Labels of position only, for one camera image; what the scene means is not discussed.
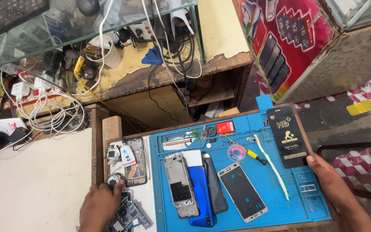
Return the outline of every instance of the left hand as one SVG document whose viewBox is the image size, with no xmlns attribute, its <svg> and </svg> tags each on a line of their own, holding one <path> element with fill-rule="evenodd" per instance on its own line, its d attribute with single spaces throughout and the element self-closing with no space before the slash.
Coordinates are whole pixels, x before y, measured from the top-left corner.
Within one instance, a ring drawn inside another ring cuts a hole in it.
<svg viewBox="0 0 371 232">
<path fill-rule="evenodd" d="M 103 232 L 121 203 L 124 180 L 120 180 L 111 192 L 106 183 L 92 185 L 80 211 L 79 232 Z"/>
</svg>

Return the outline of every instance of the floor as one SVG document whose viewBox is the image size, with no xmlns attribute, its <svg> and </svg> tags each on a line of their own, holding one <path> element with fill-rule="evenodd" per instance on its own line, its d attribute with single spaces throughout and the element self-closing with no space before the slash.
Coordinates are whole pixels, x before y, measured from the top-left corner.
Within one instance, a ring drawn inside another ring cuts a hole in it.
<svg viewBox="0 0 371 232">
<path fill-rule="evenodd" d="M 263 78 L 252 68 L 243 96 L 240 112 L 257 109 L 255 97 L 268 94 Z M 350 115 L 347 106 L 369 100 L 371 80 L 364 86 L 333 96 L 298 102 L 295 107 L 313 150 L 318 145 L 365 142 L 371 140 L 371 108 L 369 112 Z M 371 192 L 371 148 L 364 150 L 329 150 L 322 154 L 342 176 L 350 189 Z M 371 201 L 359 198 L 371 215 Z M 334 228 L 314 227 L 298 231 L 333 231 Z"/>
</svg>

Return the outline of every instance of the toothbrush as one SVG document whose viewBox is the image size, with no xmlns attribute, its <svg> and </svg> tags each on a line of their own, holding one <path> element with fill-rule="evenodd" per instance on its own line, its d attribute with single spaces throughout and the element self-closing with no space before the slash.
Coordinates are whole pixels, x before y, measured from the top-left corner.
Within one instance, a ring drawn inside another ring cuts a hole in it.
<svg viewBox="0 0 371 232">
<path fill-rule="evenodd" d="M 268 161 L 269 164 L 271 165 L 271 168 L 273 169 L 274 173 L 276 174 L 277 179 L 279 180 L 280 186 L 281 186 L 281 188 L 283 189 L 284 194 L 286 195 L 286 199 L 287 199 L 288 201 L 290 201 L 290 195 L 289 195 L 289 192 L 287 191 L 286 184 L 284 184 L 283 179 L 281 178 L 279 172 L 277 171 L 277 169 L 276 169 L 276 167 L 274 166 L 273 162 L 271 161 L 270 157 L 267 155 L 267 153 L 265 153 L 265 151 L 264 151 L 263 148 L 261 147 L 261 145 L 260 145 L 260 141 L 259 141 L 259 137 L 258 137 L 256 134 L 254 134 L 254 137 L 255 137 L 255 141 L 257 142 L 258 147 L 260 148 L 261 152 L 263 153 L 263 155 L 265 156 L 265 158 L 267 159 L 267 161 Z"/>
</svg>

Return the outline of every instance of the plug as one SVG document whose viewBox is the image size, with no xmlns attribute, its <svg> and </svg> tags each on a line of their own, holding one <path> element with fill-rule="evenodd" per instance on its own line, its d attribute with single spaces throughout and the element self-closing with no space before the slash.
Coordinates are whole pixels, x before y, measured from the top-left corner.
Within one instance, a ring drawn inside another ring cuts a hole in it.
<svg viewBox="0 0 371 232">
<path fill-rule="evenodd" d="M 30 86 L 27 83 L 19 82 L 12 86 L 11 94 L 18 98 L 19 96 L 28 96 L 30 91 Z"/>
<path fill-rule="evenodd" d="M 43 77 L 45 80 L 39 78 L 39 77 L 36 77 L 35 78 L 35 82 L 34 82 L 34 88 L 35 89 L 38 89 L 38 90 L 49 90 L 51 87 L 52 87 L 52 84 L 50 82 L 54 82 L 54 78 L 44 74 L 44 77 Z"/>
</svg>

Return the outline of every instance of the yellow tag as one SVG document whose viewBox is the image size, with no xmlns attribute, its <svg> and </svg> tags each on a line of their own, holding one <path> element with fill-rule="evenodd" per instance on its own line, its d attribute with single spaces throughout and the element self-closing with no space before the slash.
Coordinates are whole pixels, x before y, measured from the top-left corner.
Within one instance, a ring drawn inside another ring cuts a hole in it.
<svg viewBox="0 0 371 232">
<path fill-rule="evenodd" d="M 370 107 L 371 107 L 370 100 L 365 100 L 363 102 L 359 102 L 351 106 L 347 106 L 346 109 L 350 113 L 351 116 L 355 116 L 361 113 L 368 112 L 370 110 Z"/>
</svg>

